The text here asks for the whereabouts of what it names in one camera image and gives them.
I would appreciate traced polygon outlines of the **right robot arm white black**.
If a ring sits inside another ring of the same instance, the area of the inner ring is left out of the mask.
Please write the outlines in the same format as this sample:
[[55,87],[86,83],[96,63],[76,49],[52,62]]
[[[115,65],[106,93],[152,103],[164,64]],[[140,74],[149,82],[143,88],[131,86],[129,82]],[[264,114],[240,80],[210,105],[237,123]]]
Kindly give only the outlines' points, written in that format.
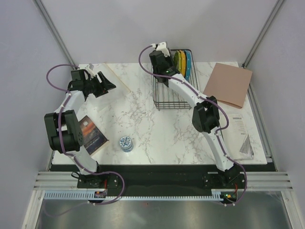
[[221,133],[219,112],[223,109],[217,104],[217,99],[204,95],[192,86],[175,68],[168,50],[156,48],[149,57],[153,76],[180,95],[193,109],[192,124],[204,135],[215,158],[217,169],[223,172],[218,176],[218,182],[222,187],[230,187],[235,183],[235,176],[230,172],[234,162],[230,158]]

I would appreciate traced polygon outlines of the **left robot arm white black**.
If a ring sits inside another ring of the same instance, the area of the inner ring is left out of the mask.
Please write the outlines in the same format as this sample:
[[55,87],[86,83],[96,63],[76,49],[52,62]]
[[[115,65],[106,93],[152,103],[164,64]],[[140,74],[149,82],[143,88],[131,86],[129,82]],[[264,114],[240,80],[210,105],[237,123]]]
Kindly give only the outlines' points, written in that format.
[[49,74],[58,66],[52,67],[46,74],[46,80],[53,88],[65,92],[65,99],[60,107],[44,116],[49,145],[52,150],[67,156],[75,163],[81,175],[88,176],[88,182],[93,187],[101,187],[105,177],[99,173],[98,162],[86,151],[83,134],[77,118],[80,107],[90,94],[96,98],[115,89],[102,72],[91,73],[88,69],[71,71],[72,80],[66,89],[51,83]]

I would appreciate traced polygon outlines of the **green polka dot plate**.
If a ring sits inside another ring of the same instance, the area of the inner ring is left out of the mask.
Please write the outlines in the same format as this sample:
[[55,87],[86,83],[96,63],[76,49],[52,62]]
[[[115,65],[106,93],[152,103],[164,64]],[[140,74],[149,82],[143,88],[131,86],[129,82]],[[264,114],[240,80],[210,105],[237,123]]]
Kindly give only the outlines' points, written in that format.
[[175,63],[176,69],[178,71],[181,71],[182,58],[181,58],[181,53],[179,50],[177,50],[174,54],[174,63]]

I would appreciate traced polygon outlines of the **orange polka dot plate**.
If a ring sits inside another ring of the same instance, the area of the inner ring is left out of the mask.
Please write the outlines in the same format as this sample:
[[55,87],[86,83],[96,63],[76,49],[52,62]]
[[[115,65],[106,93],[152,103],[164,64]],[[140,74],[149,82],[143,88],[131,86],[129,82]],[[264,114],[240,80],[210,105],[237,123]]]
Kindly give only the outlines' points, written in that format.
[[179,50],[179,53],[180,53],[180,56],[181,56],[179,71],[183,75],[183,77],[185,77],[185,74],[186,74],[186,54],[182,50]]

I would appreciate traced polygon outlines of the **blue polka dot plate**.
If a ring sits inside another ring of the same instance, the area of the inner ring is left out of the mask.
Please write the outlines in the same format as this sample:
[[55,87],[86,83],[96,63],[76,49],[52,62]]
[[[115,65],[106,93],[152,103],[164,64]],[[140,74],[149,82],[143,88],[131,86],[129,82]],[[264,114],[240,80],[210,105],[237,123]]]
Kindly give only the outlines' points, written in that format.
[[186,72],[185,72],[185,79],[187,81],[190,80],[191,77],[191,69],[192,69],[192,57],[191,52],[189,50],[185,50],[186,54]]

